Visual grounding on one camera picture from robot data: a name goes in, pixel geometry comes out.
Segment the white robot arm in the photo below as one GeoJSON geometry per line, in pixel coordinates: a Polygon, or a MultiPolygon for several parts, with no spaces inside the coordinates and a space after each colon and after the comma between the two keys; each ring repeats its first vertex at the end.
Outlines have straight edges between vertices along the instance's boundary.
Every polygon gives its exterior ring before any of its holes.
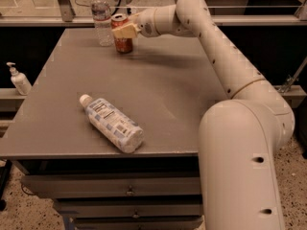
{"type": "Polygon", "coordinates": [[[199,167],[206,230],[285,230],[273,156],[292,137],[295,115],[213,21],[204,0],[146,9],[117,38],[195,36],[226,94],[204,114],[199,167]]]}

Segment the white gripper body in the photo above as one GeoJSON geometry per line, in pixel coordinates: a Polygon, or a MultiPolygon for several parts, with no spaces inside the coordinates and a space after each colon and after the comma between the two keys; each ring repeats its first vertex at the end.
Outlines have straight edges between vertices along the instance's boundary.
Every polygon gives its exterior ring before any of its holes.
{"type": "Polygon", "coordinates": [[[134,18],[134,22],[140,29],[140,34],[145,37],[159,36],[159,32],[157,31],[154,22],[155,12],[156,8],[145,9],[142,12],[138,13],[134,18]]]}

